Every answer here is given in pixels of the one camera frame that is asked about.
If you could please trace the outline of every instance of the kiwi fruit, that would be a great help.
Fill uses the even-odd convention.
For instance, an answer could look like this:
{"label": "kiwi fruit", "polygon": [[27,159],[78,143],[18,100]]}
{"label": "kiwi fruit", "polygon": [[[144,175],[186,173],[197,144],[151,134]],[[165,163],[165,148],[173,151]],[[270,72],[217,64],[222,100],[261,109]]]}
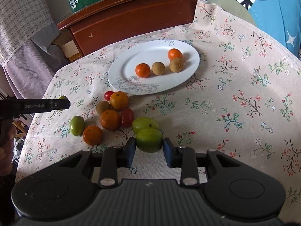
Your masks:
{"label": "kiwi fruit", "polygon": [[100,101],[96,106],[97,114],[101,115],[103,112],[112,109],[110,103],[108,101]]}
{"label": "kiwi fruit", "polygon": [[151,70],[155,75],[160,76],[165,72],[165,65],[162,62],[155,62],[153,63]]}
{"label": "kiwi fruit", "polygon": [[170,61],[170,70],[178,73],[184,68],[184,61],[181,58],[174,58]]}

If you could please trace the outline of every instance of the white star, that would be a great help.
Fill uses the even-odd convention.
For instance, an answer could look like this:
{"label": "white star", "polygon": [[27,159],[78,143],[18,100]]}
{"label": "white star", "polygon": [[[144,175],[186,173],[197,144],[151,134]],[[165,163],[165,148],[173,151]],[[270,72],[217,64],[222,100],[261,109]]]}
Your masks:
{"label": "white star", "polygon": [[291,37],[291,35],[288,33],[288,37],[289,37],[289,39],[286,43],[290,43],[291,45],[293,45],[293,48],[295,48],[294,47],[294,40],[297,36]]}

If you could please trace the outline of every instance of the wall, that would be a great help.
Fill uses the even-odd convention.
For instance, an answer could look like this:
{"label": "wall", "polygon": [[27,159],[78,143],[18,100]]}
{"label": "wall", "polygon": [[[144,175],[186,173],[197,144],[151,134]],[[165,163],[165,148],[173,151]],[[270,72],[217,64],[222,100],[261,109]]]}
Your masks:
{"label": "wall", "polygon": [[67,0],[46,0],[46,3],[56,24],[73,14]]}

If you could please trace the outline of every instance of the fabric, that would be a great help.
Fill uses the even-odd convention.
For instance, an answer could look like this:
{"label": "fabric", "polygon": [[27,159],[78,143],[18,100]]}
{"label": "fabric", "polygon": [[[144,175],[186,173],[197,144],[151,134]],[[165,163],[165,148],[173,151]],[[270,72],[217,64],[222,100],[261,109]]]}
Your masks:
{"label": "fabric", "polygon": [[254,19],[252,18],[251,14],[244,8],[241,4],[236,2],[235,0],[206,0],[211,3],[215,3],[219,5],[223,10],[227,11],[228,13],[237,16],[238,18],[243,19],[244,21],[249,22],[252,25],[256,26]]}
{"label": "fabric", "polygon": [[52,23],[45,0],[0,0],[2,67],[28,39]]}
{"label": "fabric", "polygon": [[[131,128],[103,130],[98,146],[86,145],[70,133],[69,122],[82,116],[86,125],[99,125],[95,107],[106,91],[111,63],[138,44],[174,40],[192,45],[200,66],[185,83],[155,95],[131,95],[135,117],[148,116],[160,124],[175,146],[196,152],[218,149],[278,179],[286,191],[280,214],[284,221],[301,221],[301,63],[280,43],[253,25],[198,0],[191,25],[155,31],[109,45],[63,67],[54,76],[44,98],[65,95],[68,110],[36,114],[20,156],[16,181],[82,149],[103,152],[124,145]],[[200,180],[206,181],[200,168]],[[132,166],[118,170],[119,180],[180,178],[169,169],[163,150],[136,150]]]}
{"label": "fabric", "polygon": [[236,0],[253,17],[258,28],[298,56],[301,45],[300,0]]}
{"label": "fabric", "polygon": [[18,99],[38,99],[45,94],[58,68],[70,63],[57,47],[56,57],[48,55],[31,39],[4,66],[6,78]]}

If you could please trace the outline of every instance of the white plate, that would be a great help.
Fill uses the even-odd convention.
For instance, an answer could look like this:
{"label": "white plate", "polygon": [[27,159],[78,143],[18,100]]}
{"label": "white plate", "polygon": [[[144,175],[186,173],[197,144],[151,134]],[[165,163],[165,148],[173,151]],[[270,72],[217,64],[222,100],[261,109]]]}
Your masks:
{"label": "white plate", "polygon": [[[173,73],[169,68],[168,51],[172,48],[180,50],[185,60],[184,69]],[[147,63],[150,68],[154,62],[165,64],[165,73],[156,76],[152,72],[148,78],[140,78],[135,68],[140,63]],[[200,56],[191,45],[175,40],[153,40],[125,51],[112,63],[108,80],[113,88],[128,94],[145,95],[162,92],[174,88],[187,81],[197,70]]]}

